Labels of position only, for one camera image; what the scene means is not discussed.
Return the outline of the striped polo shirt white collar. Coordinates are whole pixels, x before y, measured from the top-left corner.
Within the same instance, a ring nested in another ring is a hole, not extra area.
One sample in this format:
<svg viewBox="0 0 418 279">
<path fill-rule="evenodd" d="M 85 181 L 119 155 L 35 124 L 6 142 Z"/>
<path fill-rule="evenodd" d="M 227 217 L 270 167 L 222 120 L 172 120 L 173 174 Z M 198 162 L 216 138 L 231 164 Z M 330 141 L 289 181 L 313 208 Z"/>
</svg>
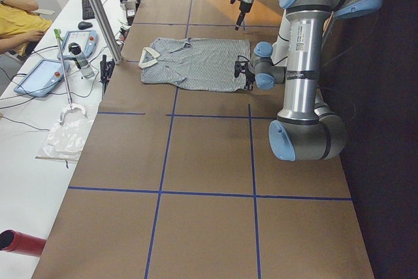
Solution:
<svg viewBox="0 0 418 279">
<path fill-rule="evenodd" d="M 140 78 L 185 90 L 234 92 L 246 84 L 243 76 L 234 76 L 235 61 L 249 53 L 248 40 L 159 37 L 142 49 Z"/>
</svg>

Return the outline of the brown paper table cover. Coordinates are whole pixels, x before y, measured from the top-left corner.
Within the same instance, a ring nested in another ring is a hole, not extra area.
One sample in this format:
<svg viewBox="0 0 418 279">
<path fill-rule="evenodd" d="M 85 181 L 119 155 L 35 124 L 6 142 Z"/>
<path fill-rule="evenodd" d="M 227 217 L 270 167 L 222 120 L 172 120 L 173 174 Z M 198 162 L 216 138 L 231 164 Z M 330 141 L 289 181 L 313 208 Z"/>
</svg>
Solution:
<svg viewBox="0 0 418 279">
<path fill-rule="evenodd" d="M 338 158 L 276 159 L 269 91 L 140 81 L 158 37 L 275 41 L 278 0 L 142 0 L 35 278 L 372 278 Z"/>
</svg>

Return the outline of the black spare gripper on table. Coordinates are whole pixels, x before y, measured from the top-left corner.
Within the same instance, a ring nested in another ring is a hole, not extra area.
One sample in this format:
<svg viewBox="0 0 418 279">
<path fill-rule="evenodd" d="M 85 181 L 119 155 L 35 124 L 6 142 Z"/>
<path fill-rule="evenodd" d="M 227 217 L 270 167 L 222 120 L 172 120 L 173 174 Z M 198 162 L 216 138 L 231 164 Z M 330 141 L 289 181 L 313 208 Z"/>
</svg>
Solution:
<svg viewBox="0 0 418 279">
<path fill-rule="evenodd" d="M 108 83 L 110 82 L 110 79 L 112 77 L 112 73 L 115 67 L 114 60 L 107 60 L 106 55 L 102 55 L 102 60 L 100 62 L 100 73 L 101 73 L 101 79 L 100 82 L 102 83 L 102 97 L 105 96 L 105 92 L 108 86 Z"/>
</svg>

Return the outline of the black keyboard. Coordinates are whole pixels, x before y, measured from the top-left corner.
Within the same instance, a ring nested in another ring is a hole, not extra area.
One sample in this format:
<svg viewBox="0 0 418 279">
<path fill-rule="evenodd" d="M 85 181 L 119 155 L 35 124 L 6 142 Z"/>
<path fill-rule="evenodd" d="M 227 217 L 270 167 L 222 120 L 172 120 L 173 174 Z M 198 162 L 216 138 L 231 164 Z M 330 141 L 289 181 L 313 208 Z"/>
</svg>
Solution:
<svg viewBox="0 0 418 279">
<path fill-rule="evenodd" d="M 82 19 L 94 19 L 95 14 L 89 0 L 82 0 Z"/>
</svg>

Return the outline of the far blue teach pendant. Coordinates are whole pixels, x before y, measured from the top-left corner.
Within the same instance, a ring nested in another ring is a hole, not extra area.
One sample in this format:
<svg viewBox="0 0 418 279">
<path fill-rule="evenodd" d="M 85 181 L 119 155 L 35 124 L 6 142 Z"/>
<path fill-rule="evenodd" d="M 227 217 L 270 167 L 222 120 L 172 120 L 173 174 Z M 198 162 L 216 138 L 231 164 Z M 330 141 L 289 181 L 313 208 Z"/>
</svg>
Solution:
<svg viewBox="0 0 418 279">
<path fill-rule="evenodd" d="M 96 30 L 78 30 L 68 31 L 63 37 L 62 51 L 65 59 L 69 59 L 72 55 L 69 52 L 70 43 L 78 44 L 87 59 L 94 53 L 98 41 Z"/>
</svg>

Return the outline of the blue teach pendant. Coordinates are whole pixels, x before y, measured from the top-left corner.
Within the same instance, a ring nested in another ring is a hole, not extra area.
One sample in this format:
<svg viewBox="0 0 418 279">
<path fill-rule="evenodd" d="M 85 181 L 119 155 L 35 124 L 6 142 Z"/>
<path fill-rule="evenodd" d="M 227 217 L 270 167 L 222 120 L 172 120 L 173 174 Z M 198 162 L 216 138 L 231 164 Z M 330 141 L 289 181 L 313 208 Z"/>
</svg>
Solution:
<svg viewBox="0 0 418 279">
<path fill-rule="evenodd" d="M 59 60 L 42 59 L 14 87 L 14 92 L 32 97 L 44 97 L 63 78 L 63 67 Z"/>
<path fill-rule="evenodd" d="M 62 51 L 65 59 L 69 59 L 72 55 L 69 52 L 70 43 L 78 44 L 87 59 L 94 53 L 98 41 L 96 30 L 78 30 L 68 31 L 63 37 Z"/>
</svg>

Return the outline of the black computer mouse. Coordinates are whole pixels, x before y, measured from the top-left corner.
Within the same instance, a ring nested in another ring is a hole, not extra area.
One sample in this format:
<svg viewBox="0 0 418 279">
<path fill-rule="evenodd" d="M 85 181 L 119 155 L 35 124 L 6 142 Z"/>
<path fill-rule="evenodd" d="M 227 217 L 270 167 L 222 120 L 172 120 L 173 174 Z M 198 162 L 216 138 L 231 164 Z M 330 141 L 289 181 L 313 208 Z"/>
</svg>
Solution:
<svg viewBox="0 0 418 279">
<path fill-rule="evenodd" d="M 88 29 L 88 28 L 91 28 L 91 27 L 93 27 L 93 24 L 91 22 L 81 21 L 78 24 L 78 29 L 79 30 L 85 30 L 85 29 Z"/>
</svg>

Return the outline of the clear water bottle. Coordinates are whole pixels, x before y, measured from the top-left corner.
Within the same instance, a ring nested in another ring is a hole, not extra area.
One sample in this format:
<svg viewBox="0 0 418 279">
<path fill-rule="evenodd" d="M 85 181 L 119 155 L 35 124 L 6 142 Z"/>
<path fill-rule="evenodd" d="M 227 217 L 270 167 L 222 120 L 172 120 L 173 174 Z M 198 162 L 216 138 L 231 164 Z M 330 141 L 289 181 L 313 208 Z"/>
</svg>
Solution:
<svg viewBox="0 0 418 279">
<path fill-rule="evenodd" d="M 94 71 L 91 68 L 88 60 L 86 59 L 85 54 L 83 53 L 81 46 L 78 43 L 71 42 L 68 45 L 68 51 L 71 53 L 76 66 L 80 70 L 84 78 L 92 78 L 94 76 Z"/>
</svg>

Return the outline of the metal reacher grabber tool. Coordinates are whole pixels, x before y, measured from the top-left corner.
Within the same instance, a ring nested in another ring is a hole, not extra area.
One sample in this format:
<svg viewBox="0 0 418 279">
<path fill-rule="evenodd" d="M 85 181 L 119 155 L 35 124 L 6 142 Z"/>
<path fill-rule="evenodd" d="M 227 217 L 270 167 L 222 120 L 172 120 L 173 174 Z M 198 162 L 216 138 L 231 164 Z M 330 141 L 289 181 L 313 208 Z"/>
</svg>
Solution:
<svg viewBox="0 0 418 279">
<path fill-rule="evenodd" d="M 67 68 L 64 62 L 64 57 L 63 57 L 60 34 L 61 34 L 60 29 L 54 29 L 54 35 L 56 38 L 58 52 L 59 52 L 59 59 L 61 61 L 61 66 L 63 68 L 63 79 L 65 83 L 65 89 L 66 89 L 66 95 L 67 95 L 67 101 L 68 101 L 68 105 L 61 111 L 61 114 L 59 116 L 59 124 L 63 125 L 65 122 L 65 117 L 68 113 L 74 112 L 76 110 L 80 110 L 81 113 L 86 117 L 87 112 L 86 112 L 86 108 L 83 105 L 73 103 L 72 101 L 72 96 L 71 96 L 71 91 L 70 91 L 69 81 L 68 81 L 68 76 L 67 76 Z"/>
</svg>

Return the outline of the clear plastic bag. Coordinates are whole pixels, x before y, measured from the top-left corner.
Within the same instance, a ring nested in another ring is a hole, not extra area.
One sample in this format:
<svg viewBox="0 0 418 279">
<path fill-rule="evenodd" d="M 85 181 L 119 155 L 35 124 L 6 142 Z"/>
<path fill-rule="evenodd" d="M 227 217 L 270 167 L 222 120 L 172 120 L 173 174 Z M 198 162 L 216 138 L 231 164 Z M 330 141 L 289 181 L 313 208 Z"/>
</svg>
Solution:
<svg viewBox="0 0 418 279">
<path fill-rule="evenodd" d="M 93 107 L 84 105 L 86 113 L 80 109 L 65 115 L 64 122 L 56 122 L 39 148 L 36 158 L 76 162 L 84 149 L 94 122 Z"/>
</svg>

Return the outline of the near blue teach pendant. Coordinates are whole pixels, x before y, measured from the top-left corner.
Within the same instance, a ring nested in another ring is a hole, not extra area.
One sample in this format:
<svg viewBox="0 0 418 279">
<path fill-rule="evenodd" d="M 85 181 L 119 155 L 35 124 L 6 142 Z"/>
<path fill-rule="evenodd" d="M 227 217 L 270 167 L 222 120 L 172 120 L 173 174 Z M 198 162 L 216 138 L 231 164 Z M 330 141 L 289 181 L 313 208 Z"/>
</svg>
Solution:
<svg viewBox="0 0 418 279">
<path fill-rule="evenodd" d="M 44 97 L 63 78 L 63 67 L 59 60 L 42 59 L 14 87 L 14 92 L 32 97 Z"/>
</svg>

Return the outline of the person in yellow shirt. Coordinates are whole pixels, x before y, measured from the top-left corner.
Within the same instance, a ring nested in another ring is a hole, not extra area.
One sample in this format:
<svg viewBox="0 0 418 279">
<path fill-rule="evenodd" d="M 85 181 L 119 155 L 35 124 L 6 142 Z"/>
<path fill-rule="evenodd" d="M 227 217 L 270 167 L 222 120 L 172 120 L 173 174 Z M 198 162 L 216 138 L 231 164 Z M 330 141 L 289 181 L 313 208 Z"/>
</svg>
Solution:
<svg viewBox="0 0 418 279">
<path fill-rule="evenodd" d="M 36 14 L 35 0 L 1 0 L 1 53 L 16 52 L 26 57 L 52 25 Z"/>
</svg>

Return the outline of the red cylinder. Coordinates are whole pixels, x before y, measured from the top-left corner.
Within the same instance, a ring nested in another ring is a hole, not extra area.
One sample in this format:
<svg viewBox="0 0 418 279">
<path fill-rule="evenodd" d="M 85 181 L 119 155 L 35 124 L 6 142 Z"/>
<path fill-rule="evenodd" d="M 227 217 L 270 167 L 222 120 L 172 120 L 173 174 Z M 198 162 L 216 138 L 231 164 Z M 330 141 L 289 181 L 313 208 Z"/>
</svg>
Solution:
<svg viewBox="0 0 418 279">
<path fill-rule="evenodd" d="M 14 230 L 1 233 L 1 251 L 15 254 L 40 257 L 45 247 L 46 239 L 34 237 Z"/>
</svg>

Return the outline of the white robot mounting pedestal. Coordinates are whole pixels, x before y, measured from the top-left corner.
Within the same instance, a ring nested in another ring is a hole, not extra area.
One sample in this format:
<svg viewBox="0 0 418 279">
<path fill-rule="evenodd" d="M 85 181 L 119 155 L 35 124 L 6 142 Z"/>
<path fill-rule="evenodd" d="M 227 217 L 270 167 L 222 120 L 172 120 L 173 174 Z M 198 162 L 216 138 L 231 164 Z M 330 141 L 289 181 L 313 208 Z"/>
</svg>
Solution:
<svg viewBox="0 0 418 279">
<path fill-rule="evenodd" d="M 291 24 L 286 15 L 287 11 L 284 10 L 280 29 L 278 31 L 278 37 L 276 42 L 272 45 L 273 53 L 271 55 L 273 64 L 282 67 L 287 66 L 287 56 L 291 37 Z"/>
</svg>

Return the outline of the aluminium frame post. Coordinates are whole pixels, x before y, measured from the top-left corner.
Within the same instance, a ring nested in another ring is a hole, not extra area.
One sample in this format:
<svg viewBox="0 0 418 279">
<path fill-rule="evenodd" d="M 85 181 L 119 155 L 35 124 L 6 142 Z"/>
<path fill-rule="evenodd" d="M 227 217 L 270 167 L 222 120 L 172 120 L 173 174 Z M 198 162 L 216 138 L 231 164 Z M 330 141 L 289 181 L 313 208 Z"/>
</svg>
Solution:
<svg viewBox="0 0 418 279">
<path fill-rule="evenodd" d="M 122 61 L 122 55 L 120 48 L 117 44 L 116 39 L 113 36 L 112 28 L 108 21 L 107 15 L 105 13 L 104 7 L 101 3 L 101 0 L 89 0 L 91 6 L 93 7 L 93 11 L 96 17 L 96 20 L 99 24 L 101 33 L 107 43 L 108 49 L 112 54 L 114 63 L 116 65 L 120 64 Z"/>
</svg>

